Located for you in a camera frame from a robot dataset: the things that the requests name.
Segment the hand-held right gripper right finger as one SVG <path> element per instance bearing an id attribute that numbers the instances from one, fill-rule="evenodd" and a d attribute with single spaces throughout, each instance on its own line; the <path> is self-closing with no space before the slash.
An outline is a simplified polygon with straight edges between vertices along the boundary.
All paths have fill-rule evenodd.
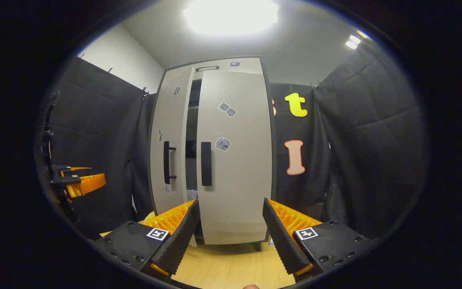
<path id="1" fill-rule="evenodd" d="M 295 281 L 345 267 L 378 241 L 335 218 L 319 221 L 268 198 L 262 216 L 285 271 Z"/>

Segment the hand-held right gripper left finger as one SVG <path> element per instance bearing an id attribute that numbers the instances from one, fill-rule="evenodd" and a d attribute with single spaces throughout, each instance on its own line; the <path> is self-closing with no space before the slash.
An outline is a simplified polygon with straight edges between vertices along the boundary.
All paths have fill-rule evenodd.
<path id="1" fill-rule="evenodd" d="M 127 221 L 95 245 L 127 267 L 169 280 L 177 273 L 199 221 L 199 200 L 194 199 L 144 223 Z"/>

